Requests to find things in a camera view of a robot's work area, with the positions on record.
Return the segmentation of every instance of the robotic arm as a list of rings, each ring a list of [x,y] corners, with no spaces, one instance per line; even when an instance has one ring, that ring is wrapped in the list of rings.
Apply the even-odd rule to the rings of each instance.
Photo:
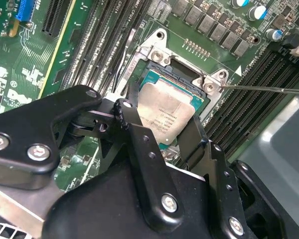
[[[51,182],[59,150],[85,136],[99,139],[100,175],[63,195]],[[12,223],[42,239],[299,239],[299,227],[253,170],[227,165],[198,117],[177,141],[194,174],[165,164],[142,126],[133,86],[129,99],[115,103],[76,86],[3,113],[0,214],[12,213]],[[9,213],[12,201],[17,210]],[[24,223],[31,218],[39,223]]]

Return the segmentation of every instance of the gray plastic surface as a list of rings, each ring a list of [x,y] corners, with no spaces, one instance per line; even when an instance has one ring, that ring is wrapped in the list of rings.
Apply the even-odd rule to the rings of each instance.
[[[299,96],[239,157],[299,225]]]

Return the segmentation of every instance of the motherboard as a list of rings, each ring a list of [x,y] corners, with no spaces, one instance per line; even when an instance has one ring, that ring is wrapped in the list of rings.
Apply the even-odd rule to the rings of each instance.
[[[108,99],[139,86],[164,159],[193,115],[235,159],[292,99],[223,85],[299,88],[299,0],[0,0],[0,113],[75,85]],[[69,191],[98,174],[98,141],[61,152]]]

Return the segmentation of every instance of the blue connector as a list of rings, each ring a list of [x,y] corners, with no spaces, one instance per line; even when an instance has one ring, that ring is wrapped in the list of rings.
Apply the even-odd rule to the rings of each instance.
[[[19,21],[30,21],[34,3],[35,0],[21,0],[19,11],[15,18]]]

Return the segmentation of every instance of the metal rod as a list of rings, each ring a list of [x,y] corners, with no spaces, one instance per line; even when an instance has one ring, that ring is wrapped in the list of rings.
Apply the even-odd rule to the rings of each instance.
[[[299,89],[286,89],[286,88],[278,88],[278,87],[262,87],[262,86],[234,86],[234,85],[223,85],[221,86],[225,89],[232,90],[245,90],[245,91],[270,91],[277,92],[282,94],[299,94]]]

